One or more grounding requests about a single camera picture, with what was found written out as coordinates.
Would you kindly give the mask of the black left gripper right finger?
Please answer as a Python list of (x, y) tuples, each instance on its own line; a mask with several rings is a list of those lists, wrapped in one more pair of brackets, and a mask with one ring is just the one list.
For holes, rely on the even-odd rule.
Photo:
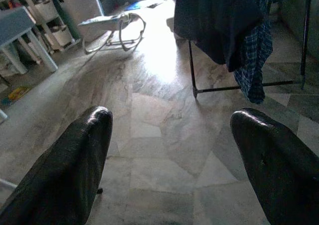
[(235, 111), (231, 131), (271, 225), (319, 225), (319, 157), (287, 126), (256, 109)]

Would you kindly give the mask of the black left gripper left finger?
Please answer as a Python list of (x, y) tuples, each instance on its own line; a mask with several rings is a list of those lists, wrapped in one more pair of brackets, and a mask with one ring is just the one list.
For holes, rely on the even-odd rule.
[(84, 111), (35, 161), (0, 208), (0, 225), (85, 225), (112, 136), (113, 115)]

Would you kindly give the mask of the colourful floor toy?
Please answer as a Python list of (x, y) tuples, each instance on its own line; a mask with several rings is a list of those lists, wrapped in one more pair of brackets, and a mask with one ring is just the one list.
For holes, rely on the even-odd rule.
[(23, 97), (31, 87), (23, 86), (18, 87), (17, 89), (13, 90), (8, 96), (2, 99), (0, 102), (2, 105), (9, 106), (16, 101), (18, 101), (21, 97)]

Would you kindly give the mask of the blue plaid shirt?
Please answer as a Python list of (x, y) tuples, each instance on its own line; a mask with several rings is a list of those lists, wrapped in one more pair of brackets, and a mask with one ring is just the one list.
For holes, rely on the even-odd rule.
[(262, 68), (273, 52), (270, 33), (269, 6), (282, 0), (254, 0), (262, 13), (262, 18), (245, 35), (240, 48), (242, 66), (234, 71), (234, 78), (246, 99), (260, 104), (265, 98)]

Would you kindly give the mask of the black metal clothes rack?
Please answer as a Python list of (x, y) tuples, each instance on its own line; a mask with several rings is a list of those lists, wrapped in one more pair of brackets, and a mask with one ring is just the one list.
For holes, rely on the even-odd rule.
[[(263, 83), (262, 87), (300, 84), (301, 89), (302, 90), (304, 89), (305, 81), (306, 81), (305, 72), (306, 72), (306, 58), (307, 58), (307, 48), (308, 48), (310, 11), (311, 11), (311, 0), (305, 0), (303, 43), (302, 43), (302, 55), (301, 55), (301, 64), (300, 64), (300, 79)], [(241, 89), (240, 86), (198, 89), (196, 87), (193, 56), (192, 56), (192, 46), (191, 46), (190, 40), (188, 41), (188, 49), (189, 49), (189, 65), (190, 65), (191, 82), (192, 82), (192, 93), (195, 99), (197, 99), (198, 94), (202, 94), (202, 93)]]

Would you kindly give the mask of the white baby bouncer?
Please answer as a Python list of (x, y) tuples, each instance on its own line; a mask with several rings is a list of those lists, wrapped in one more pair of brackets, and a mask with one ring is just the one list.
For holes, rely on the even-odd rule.
[[(123, 40), (123, 30), (128, 27), (131, 23), (141, 21), (143, 28), (140, 34), (135, 39)], [(108, 36), (100, 46), (89, 49), (86, 47), (85, 37), (82, 40), (82, 49), (85, 54), (91, 54), (100, 51), (105, 46), (120, 46), (124, 51), (129, 51), (136, 48), (142, 38), (146, 29), (147, 23), (136, 13), (122, 13), (112, 16), (97, 16), (86, 21), (81, 22), (78, 26), (98, 26), (104, 29)]]

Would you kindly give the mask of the grey folding table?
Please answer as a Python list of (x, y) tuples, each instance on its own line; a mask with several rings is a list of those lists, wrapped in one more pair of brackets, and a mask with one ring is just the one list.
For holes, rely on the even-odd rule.
[(21, 74), (25, 74), (27, 72), (26, 67), (9, 50), (8, 45), (26, 34), (45, 66), (49, 71), (55, 72), (58, 69), (57, 65), (32, 32), (35, 24), (35, 20), (24, 6), (0, 10), (0, 51), (6, 55)]

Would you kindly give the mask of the white shelf unit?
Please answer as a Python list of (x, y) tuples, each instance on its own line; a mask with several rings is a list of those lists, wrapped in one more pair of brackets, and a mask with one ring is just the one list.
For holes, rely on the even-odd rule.
[(0, 0), (0, 9), (24, 6), (34, 18), (37, 39), (47, 52), (64, 51), (76, 45), (79, 39), (72, 35), (57, 0)]

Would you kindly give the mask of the dark navy hanging garment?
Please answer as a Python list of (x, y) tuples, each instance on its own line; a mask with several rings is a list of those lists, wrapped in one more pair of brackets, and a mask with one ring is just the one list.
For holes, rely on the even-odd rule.
[(262, 18), (256, 0), (176, 0), (174, 32), (234, 72), (244, 65), (239, 51), (245, 36)]

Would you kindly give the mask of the white storage box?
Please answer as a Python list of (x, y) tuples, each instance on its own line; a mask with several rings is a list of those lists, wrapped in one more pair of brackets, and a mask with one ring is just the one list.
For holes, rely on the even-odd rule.
[(100, 0), (57, 0), (61, 6), (64, 22), (76, 39), (91, 42), (104, 34), (104, 30), (94, 25), (80, 26), (79, 24), (98, 16), (104, 15)]

